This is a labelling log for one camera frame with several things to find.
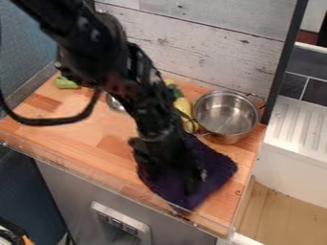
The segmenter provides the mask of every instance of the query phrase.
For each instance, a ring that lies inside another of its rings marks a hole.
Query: countertop
[[[88,103],[93,92],[87,88],[58,90],[54,87],[56,76],[58,74],[20,103],[15,112],[29,117],[72,116],[79,112]],[[191,100],[209,92],[207,88],[197,85],[178,84]],[[245,141],[236,145],[218,145],[201,139],[211,148],[228,155],[238,165],[238,171],[221,189],[208,196],[192,214],[179,216],[183,221],[218,235],[229,233],[250,180],[251,169],[265,130],[265,125],[257,125]],[[30,127],[6,117],[0,123],[0,140],[8,146],[78,174],[160,212],[177,216],[163,199],[152,193],[139,179],[131,148],[127,144],[127,140],[136,135],[133,120],[125,114],[110,110],[104,95],[91,117],[83,122],[53,127]]]

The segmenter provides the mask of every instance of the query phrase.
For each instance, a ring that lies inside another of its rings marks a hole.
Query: dark purple towel
[[[230,157],[214,151],[191,134],[187,134],[185,143],[207,170],[206,181],[195,193],[185,194],[180,173],[174,168],[166,169],[155,181],[144,178],[140,171],[138,174],[142,181],[163,199],[187,210],[193,210],[205,200],[207,195],[221,188],[233,176],[237,171],[237,165]]]

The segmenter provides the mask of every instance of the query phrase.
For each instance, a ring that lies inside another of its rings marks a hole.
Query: blue wall
[[[6,95],[55,59],[55,44],[9,0],[0,0],[0,78]]]

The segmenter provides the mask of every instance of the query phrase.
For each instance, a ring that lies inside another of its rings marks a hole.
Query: stainless steel bowl
[[[195,120],[219,142],[232,145],[245,139],[259,123],[258,108],[234,92],[212,92],[199,98]]]

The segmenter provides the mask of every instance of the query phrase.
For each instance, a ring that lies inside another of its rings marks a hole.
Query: black wire
[[[1,34],[2,33],[1,33],[1,19],[0,19],[0,52],[1,52],[1,41],[2,41]],[[60,125],[60,124],[76,123],[88,118],[92,114],[92,111],[97,104],[100,94],[101,94],[101,90],[95,89],[95,93],[93,94],[89,104],[85,107],[85,109],[81,113],[69,118],[31,119],[31,118],[22,117],[14,113],[7,105],[4,94],[2,93],[1,86],[0,86],[0,106],[8,115],[10,115],[14,120],[18,121],[19,123],[23,123],[29,126]]]

